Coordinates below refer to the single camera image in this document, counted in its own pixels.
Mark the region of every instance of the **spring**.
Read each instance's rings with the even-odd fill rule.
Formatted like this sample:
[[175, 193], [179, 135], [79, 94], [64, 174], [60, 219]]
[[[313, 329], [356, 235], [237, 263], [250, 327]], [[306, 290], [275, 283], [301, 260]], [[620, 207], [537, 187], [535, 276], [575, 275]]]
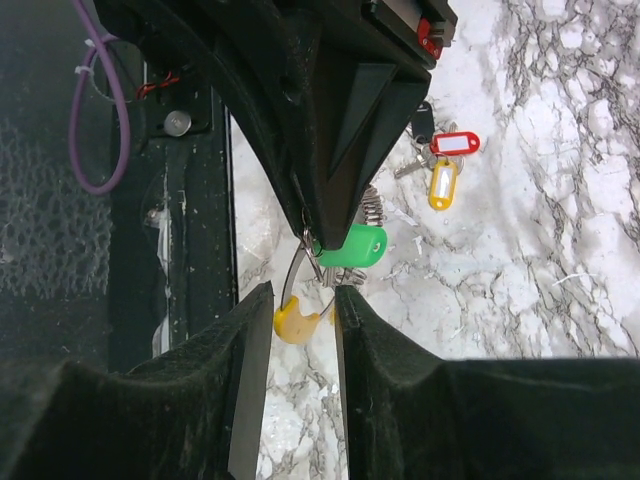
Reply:
[[359, 287], [364, 285], [367, 274], [359, 268], [345, 268], [336, 274], [337, 285], [353, 285]]
[[369, 188], [365, 190], [360, 202], [360, 208], [364, 214], [365, 225], [374, 227], [382, 227], [384, 225], [385, 216], [382, 208], [382, 199], [374, 186], [369, 185]]
[[327, 267], [324, 269], [324, 273], [322, 274], [322, 286], [325, 288], [335, 287], [338, 285], [338, 268], [337, 267]]

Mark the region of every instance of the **red wire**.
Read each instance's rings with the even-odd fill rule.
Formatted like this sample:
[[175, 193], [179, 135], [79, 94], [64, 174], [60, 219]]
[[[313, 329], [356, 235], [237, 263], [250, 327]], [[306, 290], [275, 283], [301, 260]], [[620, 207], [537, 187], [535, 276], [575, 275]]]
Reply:
[[166, 88], [169, 85], [178, 83], [179, 81], [180, 77], [174, 77], [173, 72], [169, 72], [167, 77], [161, 83], [145, 83], [144, 85], [138, 87], [138, 89], [136, 90], [136, 99], [142, 100], [156, 88]]

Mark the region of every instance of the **wire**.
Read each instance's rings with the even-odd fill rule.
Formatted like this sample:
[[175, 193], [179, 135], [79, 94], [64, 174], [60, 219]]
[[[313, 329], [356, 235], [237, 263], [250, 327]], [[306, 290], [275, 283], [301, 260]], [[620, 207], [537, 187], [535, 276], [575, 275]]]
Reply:
[[169, 72], [167, 78], [165, 78], [160, 83], [145, 83], [141, 85], [138, 90], [136, 90], [136, 100], [143, 100], [147, 95], [149, 95], [156, 88], [166, 88], [174, 83], [178, 83], [180, 81], [180, 77], [174, 77], [172, 72]]
[[[87, 33], [93, 42], [93, 46], [89, 48], [82, 65], [79, 67], [80, 76], [73, 95], [71, 117], [69, 119], [69, 157], [71, 159], [71, 168], [73, 169], [73, 173], [80, 186], [92, 195], [104, 195], [111, 192], [111, 190], [113, 190], [122, 180], [129, 164], [129, 154], [131, 151], [131, 127], [129, 125], [129, 114], [127, 112], [124, 92], [122, 91], [120, 80], [118, 79], [118, 73], [106, 48], [106, 44], [116, 41], [118, 38], [114, 35], [105, 35], [100, 37], [100, 34], [91, 20], [89, 12], [87, 11], [84, 3], [82, 3], [82, 0], [71, 0], [71, 3], [76, 9], [78, 16], [80, 17], [80, 21], [87, 29]], [[96, 55], [100, 57], [104, 71], [107, 75], [107, 80], [109, 81], [109, 86], [113, 94], [113, 101], [116, 106], [116, 112], [118, 114], [118, 121], [120, 123], [120, 153], [118, 156], [118, 162], [111, 178], [109, 178], [109, 180], [107, 180], [103, 185], [92, 184], [85, 175], [80, 163], [77, 143], [80, 106], [87, 83], [87, 77], [90, 75], [90, 66]]]

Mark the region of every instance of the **screw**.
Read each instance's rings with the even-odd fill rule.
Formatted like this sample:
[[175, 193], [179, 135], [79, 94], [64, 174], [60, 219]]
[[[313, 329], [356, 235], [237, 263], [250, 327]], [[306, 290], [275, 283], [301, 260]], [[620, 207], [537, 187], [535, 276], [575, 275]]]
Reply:
[[191, 116], [187, 112], [174, 110], [164, 119], [164, 131], [172, 137], [181, 137], [191, 128]]

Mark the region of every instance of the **plastic part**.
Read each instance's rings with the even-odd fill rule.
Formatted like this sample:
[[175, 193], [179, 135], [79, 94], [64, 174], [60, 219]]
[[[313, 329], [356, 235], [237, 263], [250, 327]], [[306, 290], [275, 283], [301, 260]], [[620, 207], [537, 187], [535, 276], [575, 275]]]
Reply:
[[441, 133], [431, 142], [435, 155], [469, 155], [480, 148], [480, 139], [473, 132]]
[[322, 267], [369, 268], [382, 258], [387, 243], [384, 228], [354, 224], [342, 248], [321, 250], [318, 244], [315, 248]]
[[276, 310], [273, 316], [273, 329], [283, 342], [302, 345], [313, 336], [321, 319], [322, 316], [317, 313], [302, 315], [300, 300], [292, 295], [284, 309]]
[[257, 286], [129, 373], [0, 363], [0, 478], [254, 479], [273, 298], [270, 283]]
[[433, 119], [433, 108], [425, 100], [411, 118], [411, 136], [416, 144], [429, 144], [435, 131], [436, 124]]
[[448, 158], [442, 158], [436, 163], [431, 177], [429, 190], [429, 205], [435, 210], [446, 210], [453, 203], [456, 190], [458, 166]]
[[[377, 1], [95, 1], [104, 26], [152, 67], [190, 64], [208, 77], [295, 235], [309, 227], [323, 248], [341, 248], [428, 93], [435, 60], [415, 30]], [[432, 26], [457, 22], [446, 2], [422, 10]]]
[[436, 60], [440, 59], [440, 55], [442, 55], [442, 40], [438, 38], [432, 38], [431, 35], [431, 24], [426, 18], [420, 20], [420, 24], [418, 25], [418, 41], [422, 48], [424, 48], [429, 54], [433, 56]]

